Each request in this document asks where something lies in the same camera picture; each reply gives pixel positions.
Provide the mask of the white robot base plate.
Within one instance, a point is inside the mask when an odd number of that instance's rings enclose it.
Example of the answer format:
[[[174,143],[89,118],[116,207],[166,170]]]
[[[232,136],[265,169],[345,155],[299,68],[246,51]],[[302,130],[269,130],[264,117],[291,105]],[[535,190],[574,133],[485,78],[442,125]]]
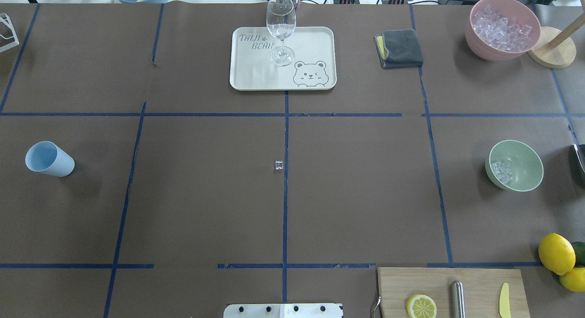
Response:
[[[337,303],[264,303],[226,306],[224,318],[342,318]]]

